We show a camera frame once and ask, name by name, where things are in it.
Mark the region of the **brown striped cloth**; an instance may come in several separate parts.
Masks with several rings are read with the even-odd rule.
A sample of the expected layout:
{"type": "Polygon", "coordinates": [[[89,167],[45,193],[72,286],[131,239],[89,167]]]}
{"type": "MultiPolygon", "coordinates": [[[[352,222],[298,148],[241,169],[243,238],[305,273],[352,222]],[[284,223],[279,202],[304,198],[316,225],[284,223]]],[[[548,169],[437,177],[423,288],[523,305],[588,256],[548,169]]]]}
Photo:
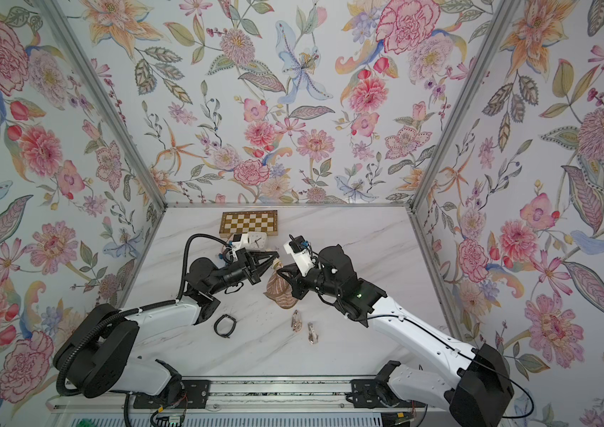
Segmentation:
{"type": "Polygon", "coordinates": [[[284,310],[292,309],[298,303],[292,295],[291,285],[276,272],[268,280],[264,296],[284,310]]]}

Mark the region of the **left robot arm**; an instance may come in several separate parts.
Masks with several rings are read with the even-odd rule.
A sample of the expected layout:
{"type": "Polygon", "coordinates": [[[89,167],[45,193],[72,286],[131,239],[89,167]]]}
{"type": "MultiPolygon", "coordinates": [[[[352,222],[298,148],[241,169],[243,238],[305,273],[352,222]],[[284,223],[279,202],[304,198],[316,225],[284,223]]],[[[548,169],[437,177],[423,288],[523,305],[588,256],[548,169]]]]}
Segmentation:
{"type": "Polygon", "coordinates": [[[121,311],[102,304],[91,311],[54,356],[57,392],[88,399],[107,392],[143,394],[162,403],[184,395],[183,377],[143,346],[170,331],[207,321],[216,294],[246,282],[256,285],[278,258],[275,251],[238,249],[217,267],[202,257],[184,265],[178,297],[121,311]]]}

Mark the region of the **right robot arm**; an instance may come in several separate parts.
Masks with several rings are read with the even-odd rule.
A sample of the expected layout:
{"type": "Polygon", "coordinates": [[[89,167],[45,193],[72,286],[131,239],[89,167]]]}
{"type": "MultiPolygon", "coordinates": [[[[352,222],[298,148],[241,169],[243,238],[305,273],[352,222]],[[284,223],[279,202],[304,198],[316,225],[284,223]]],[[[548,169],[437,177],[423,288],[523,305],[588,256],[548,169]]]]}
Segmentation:
{"type": "Polygon", "coordinates": [[[373,400],[386,407],[409,401],[445,409],[461,426],[500,424],[514,386],[495,348],[476,348],[408,312],[385,290],[360,278],[340,245],[316,253],[298,237],[284,250],[294,262],[277,273],[296,299],[319,295],[347,320],[384,334],[425,364],[419,370],[387,362],[372,381],[373,400]]]}

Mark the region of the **black band wristwatch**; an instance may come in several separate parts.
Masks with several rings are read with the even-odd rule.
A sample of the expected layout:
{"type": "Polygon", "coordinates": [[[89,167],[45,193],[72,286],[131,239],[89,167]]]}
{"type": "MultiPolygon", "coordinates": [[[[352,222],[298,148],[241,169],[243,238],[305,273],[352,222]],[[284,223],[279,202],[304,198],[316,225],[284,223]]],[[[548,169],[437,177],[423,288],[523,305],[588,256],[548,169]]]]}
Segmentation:
{"type": "Polygon", "coordinates": [[[230,339],[235,332],[238,321],[230,314],[223,314],[213,326],[214,333],[223,338],[230,339]]]}

